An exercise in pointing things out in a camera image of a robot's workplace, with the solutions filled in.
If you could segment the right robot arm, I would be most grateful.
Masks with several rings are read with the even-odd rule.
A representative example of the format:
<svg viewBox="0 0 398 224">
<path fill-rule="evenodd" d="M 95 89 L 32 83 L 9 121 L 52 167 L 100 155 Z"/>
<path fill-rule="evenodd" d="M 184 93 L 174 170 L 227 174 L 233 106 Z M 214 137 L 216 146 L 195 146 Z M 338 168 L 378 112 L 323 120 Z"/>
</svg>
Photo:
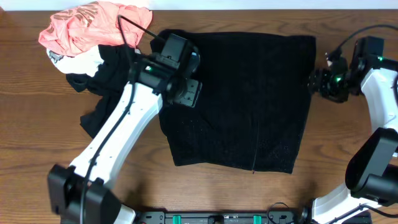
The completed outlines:
<svg viewBox="0 0 398 224">
<path fill-rule="evenodd" d="M 328 68 L 308 78 L 310 93 L 335 103 L 349 95 L 364 95 L 372 134 L 349 161 L 345 181 L 314 199 L 302 212 L 301 223 L 371 223 L 369 212 L 387 218 L 396 214 L 382 207 L 397 203 L 397 62 L 383 56 L 384 39 L 367 36 L 356 41 L 351 63 L 337 49 Z"/>
</svg>

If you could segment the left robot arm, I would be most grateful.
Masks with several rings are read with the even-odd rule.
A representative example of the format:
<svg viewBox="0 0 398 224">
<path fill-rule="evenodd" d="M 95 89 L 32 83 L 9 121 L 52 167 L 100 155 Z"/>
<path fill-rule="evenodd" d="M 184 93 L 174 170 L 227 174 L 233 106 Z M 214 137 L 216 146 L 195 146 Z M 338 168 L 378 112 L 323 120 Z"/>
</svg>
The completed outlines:
<svg viewBox="0 0 398 224">
<path fill-rule="evenodd" d="M 124 161 L 165 103 L 193 108 L 201 90 L 192 79 L 199 49 L 175 34 L 162 43 L 160 52 L 129 62 L 121 99 L 87 148 L 68 167 L 51 168 L 50 205 L 61 223 L 134 223 L 136 212 L 112 192 Z"/>
</svg>

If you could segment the black velvet skirt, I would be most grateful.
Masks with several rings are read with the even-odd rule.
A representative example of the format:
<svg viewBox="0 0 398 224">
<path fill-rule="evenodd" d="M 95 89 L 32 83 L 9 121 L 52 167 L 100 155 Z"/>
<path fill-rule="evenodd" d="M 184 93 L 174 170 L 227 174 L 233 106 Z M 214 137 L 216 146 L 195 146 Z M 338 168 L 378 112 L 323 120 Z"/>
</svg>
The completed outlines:
<svg viewBox="0 0 398 224">
<path fill-rule="evenodd" d="M 176 166 L 210 163 L 292 173 L 311 103 L 311 35 L 250 32 L 174 34 L 192 41 L 202 88 L 193 108 L 166 105 L 159 114 Z"/>
</svg>

